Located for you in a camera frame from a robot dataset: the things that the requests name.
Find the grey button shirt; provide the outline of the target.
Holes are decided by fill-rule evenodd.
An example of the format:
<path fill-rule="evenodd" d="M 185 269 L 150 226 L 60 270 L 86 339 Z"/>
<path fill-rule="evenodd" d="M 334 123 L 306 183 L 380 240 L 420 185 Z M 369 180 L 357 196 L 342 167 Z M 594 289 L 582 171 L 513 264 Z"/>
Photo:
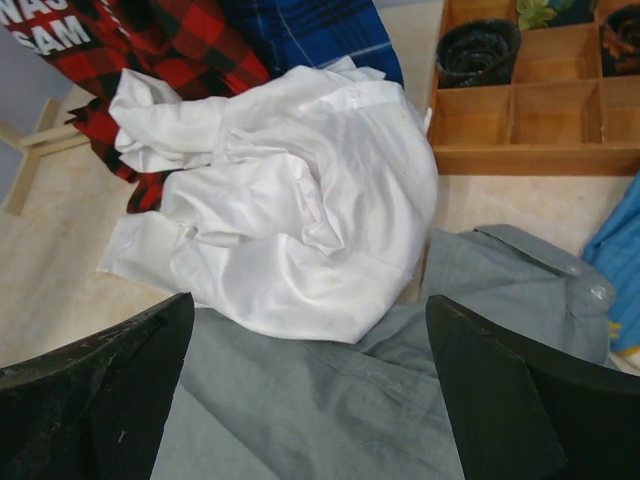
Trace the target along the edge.
<path fill-rule="evenodd" d="M 614 287 L 510 225 L 433 233 L 424 296 L 605 365 Z M 288 341 L 196 313 L 156 479 L 459 479 L 425 306 L 395 306 L 356 344 Z"/>

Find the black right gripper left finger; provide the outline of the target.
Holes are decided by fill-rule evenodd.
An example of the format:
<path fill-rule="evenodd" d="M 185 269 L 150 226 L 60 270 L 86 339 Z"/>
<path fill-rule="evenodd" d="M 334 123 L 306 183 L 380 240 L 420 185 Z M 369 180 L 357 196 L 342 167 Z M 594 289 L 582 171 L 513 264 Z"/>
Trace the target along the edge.
<path fill-rule="evenodd" d="M 177 294 L 2 368 L 2 478 L 150 478 L 194 315 Z"/>

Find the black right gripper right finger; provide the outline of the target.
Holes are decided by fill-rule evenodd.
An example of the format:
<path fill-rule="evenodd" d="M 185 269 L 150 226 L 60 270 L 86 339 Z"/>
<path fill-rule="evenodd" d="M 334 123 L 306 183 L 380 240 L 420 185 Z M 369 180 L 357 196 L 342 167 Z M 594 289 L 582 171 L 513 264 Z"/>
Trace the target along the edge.
<path fill-rule="evenodd" d="M 428 299 L 425 319 L 466 478 L 638 478 L 638 377 L 442 295 Z"/>

